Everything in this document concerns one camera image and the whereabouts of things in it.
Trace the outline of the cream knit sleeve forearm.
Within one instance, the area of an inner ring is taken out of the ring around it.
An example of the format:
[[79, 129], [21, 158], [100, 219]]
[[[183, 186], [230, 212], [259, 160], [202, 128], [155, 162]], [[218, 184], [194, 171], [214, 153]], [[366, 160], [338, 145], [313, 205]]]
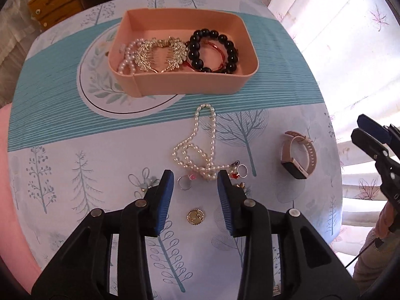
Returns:
[[358, 286], [360, 293], [363, 294], [375, 282], [392, 259], [396, 248], [399, 246], [399, 236], [390, 232], [385, 239], [391, 239], [388, 245], [377, 247], [375, 245], [375, 228], [371, 229], [367, 235], [365, 244], [361, 248], [363, 253], [359, 253], [356, 260], [353, 280]]

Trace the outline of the person's right hand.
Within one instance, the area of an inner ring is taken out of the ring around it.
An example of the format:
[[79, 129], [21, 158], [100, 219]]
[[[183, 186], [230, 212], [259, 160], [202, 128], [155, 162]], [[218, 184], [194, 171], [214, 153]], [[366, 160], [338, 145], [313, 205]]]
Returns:
[[389, 228], [392, 226], [396, 215], [395, 208], [387, 201], [375, 225], [375, 236], [377, 238], [385, 239], [390, 234]]

